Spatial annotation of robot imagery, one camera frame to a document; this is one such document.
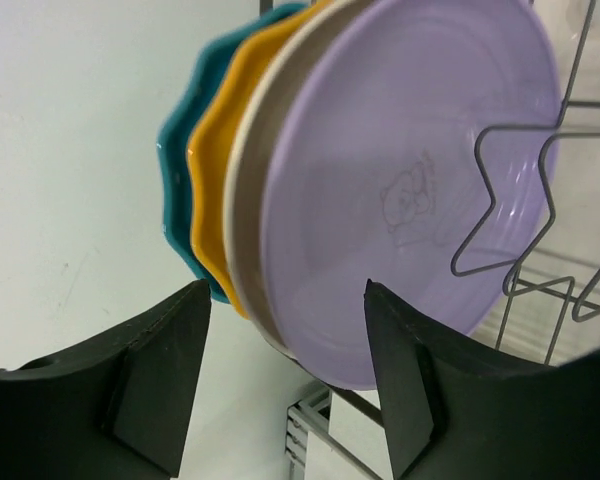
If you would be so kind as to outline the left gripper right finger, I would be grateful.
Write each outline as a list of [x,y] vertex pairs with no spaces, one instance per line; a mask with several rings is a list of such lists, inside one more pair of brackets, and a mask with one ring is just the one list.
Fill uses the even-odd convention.
[[600,479],[600,350],[523,360],[374,281],[364,313],[395,478]]

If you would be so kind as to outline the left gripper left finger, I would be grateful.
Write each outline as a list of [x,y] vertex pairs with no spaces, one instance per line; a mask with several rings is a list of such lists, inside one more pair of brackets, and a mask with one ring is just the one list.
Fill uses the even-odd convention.
[[211,313],[197,280],[74,346],[0,369],[0,479],[174,479]]

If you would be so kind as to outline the purple plate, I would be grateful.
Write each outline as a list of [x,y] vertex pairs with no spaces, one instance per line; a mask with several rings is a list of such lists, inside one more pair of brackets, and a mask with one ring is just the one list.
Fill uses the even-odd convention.
[[281,129],[261,208],[275,323],[324,382],[372,390],[366,283],[469,334],[546,205],[537,157],[561,89],[526,1],[376,1]]

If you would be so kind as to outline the teal polka dot plate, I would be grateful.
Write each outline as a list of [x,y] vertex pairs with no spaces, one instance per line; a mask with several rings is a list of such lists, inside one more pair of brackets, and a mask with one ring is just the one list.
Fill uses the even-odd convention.
[[194,255],[189,235],[193,215],[192,186],[186,162],[189,135],[213,100],[240,44],[252,34],[306,8],[290,2],[270,8],[251,22],[208,42],[198,53],[187,87],[166,118],[156,139],[163,184],[162,230],[174,252],[198,279],[206,279],[214,300],[226,294]]

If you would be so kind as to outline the yellow polka dot plate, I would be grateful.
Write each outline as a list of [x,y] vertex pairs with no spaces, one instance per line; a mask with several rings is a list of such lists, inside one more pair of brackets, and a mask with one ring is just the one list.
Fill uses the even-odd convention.
[[231,305],[245,318],[246,311],[229,275],[223,244],[223,200],[229,156],[242,116],[267,66],[283,43],[330,2],[319,1],[250,36],[233,56],[218,93],[188,141],[187,163],[194,206],[191,246]]

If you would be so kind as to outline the cream bear plate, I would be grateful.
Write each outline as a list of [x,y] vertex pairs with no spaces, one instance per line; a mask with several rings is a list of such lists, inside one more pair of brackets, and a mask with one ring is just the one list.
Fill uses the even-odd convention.
[[284,344],[266,297],[260,253],[260,208],[283,121],[304,80],[368,1],[332,1],[286,40],[259,80],[234,138],[224,186],[223,244],[238,300],[263,338],[283,355]]

